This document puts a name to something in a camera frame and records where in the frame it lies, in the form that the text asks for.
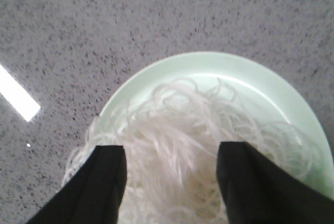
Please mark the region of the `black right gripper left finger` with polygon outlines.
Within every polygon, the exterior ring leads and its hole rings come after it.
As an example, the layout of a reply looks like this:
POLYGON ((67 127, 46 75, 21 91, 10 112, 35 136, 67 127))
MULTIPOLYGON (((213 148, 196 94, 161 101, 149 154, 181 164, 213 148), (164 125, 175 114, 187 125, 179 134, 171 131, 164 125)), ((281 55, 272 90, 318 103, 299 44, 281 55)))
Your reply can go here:
POLYGON ((83 166, 29 223, 117 223, 125 192, 123 146, 96 146, 83 166))

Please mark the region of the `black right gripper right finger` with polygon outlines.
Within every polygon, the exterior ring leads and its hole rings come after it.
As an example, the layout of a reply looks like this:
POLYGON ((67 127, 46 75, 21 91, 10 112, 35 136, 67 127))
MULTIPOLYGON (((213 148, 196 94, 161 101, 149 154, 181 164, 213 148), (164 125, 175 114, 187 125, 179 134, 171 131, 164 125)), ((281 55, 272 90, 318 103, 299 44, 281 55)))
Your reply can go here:
POLYGON ((246 142, 221 142, 216 176, 229 223, 333 223, 333 200, 246 142))

